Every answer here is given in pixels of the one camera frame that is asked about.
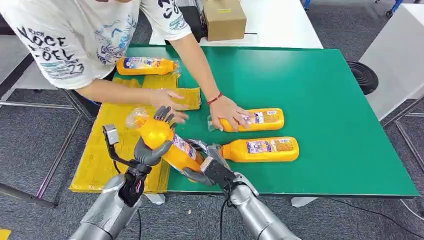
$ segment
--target black cable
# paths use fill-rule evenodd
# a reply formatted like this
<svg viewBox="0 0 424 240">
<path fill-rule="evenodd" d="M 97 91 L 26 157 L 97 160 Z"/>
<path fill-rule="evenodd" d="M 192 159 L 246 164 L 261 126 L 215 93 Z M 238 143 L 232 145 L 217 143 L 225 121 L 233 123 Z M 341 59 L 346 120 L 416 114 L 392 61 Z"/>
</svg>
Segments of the black cable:
<svg viewBox="0 0 424 240">
<path fill-rule="evenodd" d="M 229 186 L 229 190 L 228 190 L 228 194 L 226 195 L 226 198 L 224 200 L 224 202 L 222 203 L 221 206 L 221 212 L 219 214 L 219 239 L 223 240 L 223 213 L 224 213 L 224 207 L 225 205 L 227 205 L 229 208 L 235 208 L 236 205 L 234 205 L 231 201 L 230 201 L 230 196 L 231 196 L 231 192 L 233 191 L 233 185 L 232 183 L 228 180 L 225 179 L 226 182 L 228 183 Z"/>
<path fill-rule="evenodd" d="M 118 174 L 121 174 L 121 171 L 119 171 L 116 161 L 113 161 L 113 166 L 115 167 L 115 170 L 118 172 Z M 137 214 L 138 214 L 138 239 L 142 240 L 142 215 L 140 214 L 139 209 L 137 209 Z"/>
<path fill-rule="evenodd" d="M 117 166 L 117 161 L 113 160 L 113 166 L 115 167 L 115 170 L 118 172 L 118 174 L 121 174 L 121 171 L 119 171 Z"/>
<path fill-rule="evenodd" d="M 223 240 L 223 213 L 224 213 L 224 207 L 228 201 L 228 198 L 224 200 L 221 206 L 221 213 L 219 214 L 219 239 Z"/>
<path fill-rule="evenodd" d="M 352 208 L 355 208 L 355 209 L 360 209 L 360 210 L 363 210 L 363 211 L 366 211 L 366 212 L 369 212 L 369 213 L 373 213 L 373 214 L 377 214 L 377 215 L 380 215 L 382 217 L 385 217 L 386 219 L 392 221 L 394 224 L 398 225 L 400 228 L 402 228 L 403 230 L 407 231 L 408 233 L 410 233 L 410 234 L 412 234 L 414 236 L 417 236 L 417 237 L 419 237 L 421 239 L 424 239 L 424 236 L 418 235 L 418 234 L 416 234 L 416 233 L 414 233 L 414 232 L 406 229 L 405 227 L 403 227 L 402 225 L 400 225 L 399 223 L 397 223 L 395 220 L 393 220 L 393 218 L 391 218 L 389 216 L 386 216 L 386 215 L 384 215 L 382 213 L 379 213 L 379 212 L 376 212 L 376 211 L 372 211 L 372 210 L 368 210 L 368 209 L 365 209 L 365 208 L 362 208 L 362 207 L 359 207 L 359 206 L 355 206 L 355 205 L 352 205 L 352 204 L 347 203 L 345 201 L 340 201 L 340 200 L 337 200 L 337 199 L 334 199 L 334 198 L 330 198 L 330 199 L 333 200 L 333 201 L 342 203 L 342 204 L 346 204 L 346 205 L 348 205 L 348 206 L 350 206 Z"/>
<path fill-rule="evenodd" d="M 138 239 L 142 240 L 142 215 L 140 214 L 140 209 L 137 209 L 138 213 Z"/>
</svg>

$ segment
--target green mat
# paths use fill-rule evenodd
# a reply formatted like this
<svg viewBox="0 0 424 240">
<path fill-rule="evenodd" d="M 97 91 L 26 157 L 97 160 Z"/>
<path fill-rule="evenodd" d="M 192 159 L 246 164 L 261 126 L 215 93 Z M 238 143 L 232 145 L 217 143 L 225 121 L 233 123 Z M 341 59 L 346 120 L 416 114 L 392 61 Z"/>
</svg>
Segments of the green mat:
<svg viewBox="0 0 424 240">
<path fill-rule="evenodd" d="M 293 162 L 229 162 L 260 193 L 419 195 L 340 51 L 265 47 L 203 47 L 203 50 L 224 95 L 245 109 L 281 108 L 285 124 L 278 131 L 209 132 L 209 107 L 202 96 L 200 110 L 187 111 L 189 120 L 179 125 L 176 133 L 184 139 L 199 139 L 208 144 L 295 137 L 300 154 Z M 170 46 L 132 45 L 127 56 L 178 58 Z M 178 86 L 197 87 L 184 66 Z M 189 182 L 172 169 L 168 191 L 221 190 Z"/>
</svg>

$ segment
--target white t-shirt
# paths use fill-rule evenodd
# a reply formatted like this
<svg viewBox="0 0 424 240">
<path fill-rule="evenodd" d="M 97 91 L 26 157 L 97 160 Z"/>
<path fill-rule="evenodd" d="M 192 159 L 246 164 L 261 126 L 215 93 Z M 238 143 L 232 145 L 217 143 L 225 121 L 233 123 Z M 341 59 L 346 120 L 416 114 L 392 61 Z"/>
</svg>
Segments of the white t-shirt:
<svg viewBox="0 0 424 240">
<path fill-rule="evenodd" d="M 85 87 L 113 70 L 133 37 L 139 9 L 166 40 L 191 33 L 175 0 L 101 1 L 0 0 L 0 12 L 44 77 L 63 89 Z"/>
</svg>

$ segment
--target person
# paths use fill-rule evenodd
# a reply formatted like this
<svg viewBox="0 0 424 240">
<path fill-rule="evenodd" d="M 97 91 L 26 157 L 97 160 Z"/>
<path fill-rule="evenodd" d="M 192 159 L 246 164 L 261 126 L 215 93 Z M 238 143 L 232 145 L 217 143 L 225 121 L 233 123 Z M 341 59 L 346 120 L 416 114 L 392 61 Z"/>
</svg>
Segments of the person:
<svg viewBox="0 0 424 240">
<path fill-rule="evenodd" d="M 175 121 L 188 118 L 168 89 L 130 88 L 104 80 L 125 56 L 139 11 L 168 40 L 210 103 L 212 123 L 247 126 L 237 106 L 217 87 L 207 59 L 175 0 L 0 0 L 0 12 L 54 86 L 94 102 L 171 106 Z"/>
</svg>

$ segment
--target gray carpet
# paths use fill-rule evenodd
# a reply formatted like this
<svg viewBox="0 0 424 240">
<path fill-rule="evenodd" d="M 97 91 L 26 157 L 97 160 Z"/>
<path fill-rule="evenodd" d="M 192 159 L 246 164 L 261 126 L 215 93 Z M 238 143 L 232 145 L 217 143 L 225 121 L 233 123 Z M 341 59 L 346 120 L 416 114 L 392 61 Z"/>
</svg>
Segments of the gray carpet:
<svg viewBox="0 0 424 240">
<path fill-rule="evenodd" d="M 323 45 L 339 48 L 346 59 L 357 60 L 378 34 L 386 20 L 383 12 L 392 1 L 357 0 L 362 4 L 343 5 L 330 0 L 313 0 L 308 16 Z M 139 24 L 133 42 L 146 43 L 151 28 Z M 55 90 L 34 92 L 16 90 L 9 101 L 66 104 Z M 424 105 L 419 106 L 424 113 Z M 35 194 L 43 181 L 76 114 L 71 110 L 24 107 L 0 108 L 0 182 Z M 424 156 L 424 119 L 402 120 L 417 149 Z M 59 204 L 45 209 L 9 196 L 0 195 L 0 228 L 12 230 L 10 240 L 66 239 L 78 227 L 79 220 L 95 201 L 97 194 L 72 193 L 68 190 L 91 126 L 82 121 L 46 192 L 46 199 Z M 420 193 L 424 193 L 424 174 L 396 127 L 386 129 L 396 152 L 402 159 Z M 359 209 L 320 198 L 301 208 L 290 206 L 285 197 L 261 197 L 271 210 L 303 240 L 416 240 L 390 221 Z M 353 205 L 384 213 L 411 231 L 424 235 L 419 221 L 398 200 L 343 199 Z M 140 208 L 144 240 L 218 239 L 220 196 L 169 195 L 164 205 L 147 199 Z M 416 212 L 423 211 L 421 198 L 406 201 Z M 234 209 L 224 211 L 224 239 L 251 239 Z M 136 239 L 135 217 L 118 239 Z"/>
</svg>

